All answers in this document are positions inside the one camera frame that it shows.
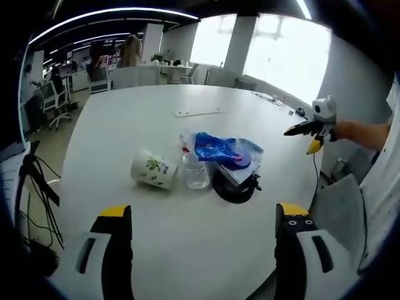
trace white pillar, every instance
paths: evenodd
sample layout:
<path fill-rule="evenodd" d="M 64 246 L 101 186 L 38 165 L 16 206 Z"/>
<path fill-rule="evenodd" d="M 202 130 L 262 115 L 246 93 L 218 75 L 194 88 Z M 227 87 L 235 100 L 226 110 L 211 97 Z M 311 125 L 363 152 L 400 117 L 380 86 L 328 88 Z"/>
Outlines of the white pillar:
<path fill-rule="evenodd" d="M 226 54 L 224 70 L 237 76 L 242 75 L 256 21 L 257 17 L 236 18 L 231 43 Z"/>
<path fill-rule="evenodd" d="M 143 36 L 142 58 L 150 60 L 151 56 L 160 50 L 161 38 L 163 37 L 164 25 L 147 24 Z"/>

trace ceiling light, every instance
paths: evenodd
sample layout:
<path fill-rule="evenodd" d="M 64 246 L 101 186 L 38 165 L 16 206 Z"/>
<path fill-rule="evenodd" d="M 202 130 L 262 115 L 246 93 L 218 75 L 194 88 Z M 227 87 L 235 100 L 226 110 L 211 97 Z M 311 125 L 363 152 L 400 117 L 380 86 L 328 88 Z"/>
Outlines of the ceiling light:
<path fill-rule="evenodd" d="M 73 52 L 74 52 L 74 51 L 78 51 L 78 50 L 81 50 L 81 49 L 84 49 L 84 48 L 87 48 L 87 47 L 90 47 L 90 45 L 83 46 L 83 47 L 80 47 L 80 48 L 76 48 L 76 49 L 74 49 L 74 50 L 72 50 L 72 51 L 73 51 Z"/>
<path fill-rule="evenodd" d="M 50 63 L 52 60 L 53 60 L 53 59 L 51 58 L 51 59 L 49 59 L 48 61 L 45 61 L 45 62 L 43 63 L 43 66 L 44 66 L 45 64 L 47 64 L 47 63 Z"/>
<path fill-rule="evenodd" d="M 47 33 L 50 33 L 51 31 L 53 31 L 53 30 L 65 25 L 65 24 L 68 24 L 70 22 L 73 22 L 73 21 L 76 21 L 76 20 L 79 20 L 79 19 L 82 19 L 82 18 L 86 18 L 86 17 L 89 17 L 89 16 L 94 16 L 94 15 L 97 15 L 97 14 L 114 13 L 114 12 L 118 12 L 118 11 L 152 11 L 152 12 L 155 12 L 155 13 L 175 14 L 177 16 L 182 16 L 182 17 L 195 19 L 195 20 L 199 19 L 196 16 L 192 16 L 190 14 L 184 14 L 183 12 L 170 11 L 168 9 L 160 9 L 160 8 L 152 8 L 152 7 L 119 7 L 119 8 L 102 9 L 101 11 L 88 12 L 87 14 L 82 14 L 80 16 L 72 17 L 71 19 L 68 19 L 68 20 L 65 20 L 65 21 L 63 21 L 61 23 L 58 23 L 58 24 L 54 25 L 53 27 L 50 27 L 49 29 L 43 31 L 41 34 L 38 34 L 35 38 L 33 38 L 29 42 L 29 45 L 32 44 L 33 42 L 37 41 L 38 39 L 40 39 L 41 37 L 43 37 Z"/>
<path fill-rule="evenodd" d="M 95 36 L 95 37 L 91 37 L 90 39 L 83 39 L 82 41 L 75 42 L 74 44 L 79 44 L 79 43 L 83 43 L 83 42 L 86 42 L 86 41 L 91 41 L 92 39 L 106 38 L 106 37 L 108 37 L 108 36 L 122 36 L 122 35 L 124 35 L 124 34 L 129 34 L 129 32 L 106 34 L 105 36 Z"/>
<path fill-rule="evenodd" d="M 304 14 L 304 17 L 308 20 L 311 20 L 310 12 L 308 11 L 308 8 L 307 8 L 304 0 L 296 0 L 296 1 L 299 4 L 300 9 L 301 9 L 302 13 Z"/>

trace green print on cup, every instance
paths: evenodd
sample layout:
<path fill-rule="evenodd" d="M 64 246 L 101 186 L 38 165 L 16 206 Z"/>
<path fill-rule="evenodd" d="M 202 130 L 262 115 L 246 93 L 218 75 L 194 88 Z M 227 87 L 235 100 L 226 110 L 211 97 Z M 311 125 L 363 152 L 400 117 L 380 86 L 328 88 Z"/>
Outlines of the green print on cup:
<path fill-rule="evenodd" d="M 149 157 L 149 159 L 147 160 L 146 167 L 149 168 L 149 170 L 151 170 L 151 171 L 154 170 L 154 169 L 157 169 L 159 172 L 161 171 L 160 170 L 160 166 L 158 164 L 158 161 L 156 161 L 152 157 Z"/>

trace human arm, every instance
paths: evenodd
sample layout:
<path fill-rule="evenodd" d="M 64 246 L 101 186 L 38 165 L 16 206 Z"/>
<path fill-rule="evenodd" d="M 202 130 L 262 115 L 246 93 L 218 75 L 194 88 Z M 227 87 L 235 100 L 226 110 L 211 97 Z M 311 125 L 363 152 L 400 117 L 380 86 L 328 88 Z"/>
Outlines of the human arm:
<path fill-rule="evenodd" d="M 365 125 L 353 121 L 339 121 L 334 131 L 338 139 L 348 139 L 366 148 L 382 151 L 389 135 L 390 124 Z"/>

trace ceiling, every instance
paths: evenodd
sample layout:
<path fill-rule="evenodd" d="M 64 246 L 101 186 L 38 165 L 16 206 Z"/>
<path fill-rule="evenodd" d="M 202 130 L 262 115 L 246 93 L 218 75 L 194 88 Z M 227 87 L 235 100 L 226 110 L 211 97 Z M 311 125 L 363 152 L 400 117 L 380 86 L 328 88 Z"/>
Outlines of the ceiling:
<path fill-rule="evenodd" d="M 398 0 L 305 0 L 312 20 L 332 28 L 334 33 L 355 45 L 386 70 L 399 69 L 395 55 L 400 44 L 400 1 Z M 303 18 L 296 0 L 44 0 L 36 1 L 37 12 L 31 23 L 34 36 L 51 26 L 75 16 L 101 9 L 120 7 L 164 8 L 192 14 L 199 18 L 218 14 L 278 13 Z M 140 21 L 146 18 L 159 21 Z M 82 39 L 114 33 L 143 32 L 149 22 L 163 23 L 168 30 L 196 22 L 182 16 L 160 12 L 112 12 L 70 22 L 32 43 L 33 49 L 44 49 L 45 56 Z"/>

